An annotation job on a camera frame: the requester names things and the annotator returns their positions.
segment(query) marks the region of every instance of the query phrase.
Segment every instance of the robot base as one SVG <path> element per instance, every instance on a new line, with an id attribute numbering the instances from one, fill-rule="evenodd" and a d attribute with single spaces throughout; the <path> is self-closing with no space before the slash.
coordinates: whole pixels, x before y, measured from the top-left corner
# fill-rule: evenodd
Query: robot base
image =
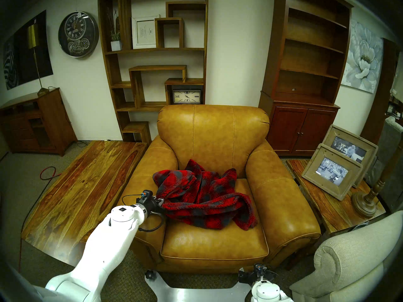
<path id="1" fill-rule="evenodd" d="M 244 302 L 251 290 L 247 283 L 237 283 L 228 289 L 171 288 L 156 271 L 148 271 L 144 277 L 157 296 L 158 302 Z"/>

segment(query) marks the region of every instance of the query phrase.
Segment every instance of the caster wheel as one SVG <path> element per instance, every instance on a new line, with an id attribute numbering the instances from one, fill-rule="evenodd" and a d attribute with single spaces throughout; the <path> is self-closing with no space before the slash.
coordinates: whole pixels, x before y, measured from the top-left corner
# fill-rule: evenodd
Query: caster wheel
<path id="1" fill-rule="evenodd" d="M 146 277 L 147 279 L 153 280 L 153 279 L 155 279 L 156 275 L 155 275 L 155 273 L 154 273 L 153 271 L 148 270 L 148 271 L 146 271 L 146 273 L 145 273 L 145 277 Z"/>

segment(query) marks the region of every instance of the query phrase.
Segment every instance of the potted plant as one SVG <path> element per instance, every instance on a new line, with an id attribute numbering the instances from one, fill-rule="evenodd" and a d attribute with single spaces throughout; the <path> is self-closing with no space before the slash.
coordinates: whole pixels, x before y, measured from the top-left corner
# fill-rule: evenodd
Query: potted plant
<path id="1" fill-rule="evenodd" d="M 114 14 L 109 13 L 108 9 L 108 19 L 110 24 L 110 46 L 112 47 L 112 51 L 121 51 L 122 50 L 122 41 L 120 40 L 120 28 L 119 28 L 119 20 L 116 18 L 116 22 L 114 22 L 114 18 L 116 16 L 116 9 Z"/>

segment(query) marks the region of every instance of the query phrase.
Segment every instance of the gold lampshade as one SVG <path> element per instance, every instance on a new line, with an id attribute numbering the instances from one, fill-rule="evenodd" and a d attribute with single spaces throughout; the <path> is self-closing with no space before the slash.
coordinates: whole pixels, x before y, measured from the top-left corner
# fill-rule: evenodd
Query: gold lampshade
<path id="1" fill-rule="evenodd" d="M 28 48 L 34 48 L 39 45 L 38 24 L 34 23 L 28 27 Z"/>

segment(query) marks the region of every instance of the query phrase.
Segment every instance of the red cord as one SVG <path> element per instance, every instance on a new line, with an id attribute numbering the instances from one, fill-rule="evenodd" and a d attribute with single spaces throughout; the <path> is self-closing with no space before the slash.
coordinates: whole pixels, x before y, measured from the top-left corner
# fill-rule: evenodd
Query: red cord
<path id="1" fill-rule="evenodd" d="M 45 171 L 46 171 L 47 169 L 49 169 L 49 168 L 53 168 L 53 169 L 54 169 L 52 176 L 49 177 L 49 178 L 42 178 L 42 173 L 45 172 Z M 19 261 L 18 261 L 18 272 L 20 272 L 20 270 L 21 270 L 21 251 L 22 251 L 22 245 L 23 245 L 23 240 L 22 240 L 22 238 L 21 238 L 21 235 L 22 235 L 22 233 L 23 233 L 25 221 L 27 220 L 27 218 L 28 218 L 29 214 L 31 213 L 33 207 L 36 205 L 36 203 L 38 202 L 38 200 L 42 197 L 42 194 L 43 194 L 43 192 L 45 191 L 46 187 L 49 185 L 50 181 L 51 181 L 53 178 L 59 176 L 61 173 L 60 173 L 60 174 L 57 174 L 57 175 L 55 175 L 55 174 L 56 174 L 56 168 L 53 167 L 53 166 L 44 168 L 44 169 L 42 170 L 41 174 L 39 174 L 39 178 L 40 178 L 41 180 L 49 181 L 49 182 L 48 182 L 48 183 L 46 184 L 46 186 L 43 188 L 43 190 L 42 190 L 42 192 L 40 193 L 39 197 L 36 199 L 35 203 L 32 205 L 32 207 L 31 207 L 31 209 L 29 210 L 27 216 L 25 217 L 24 222 L 23 222 L 23 225 L 22 225 L 22 227 L 21 227 L 21 232 L 20 232 L 20 257 L 19 257 Z"/>

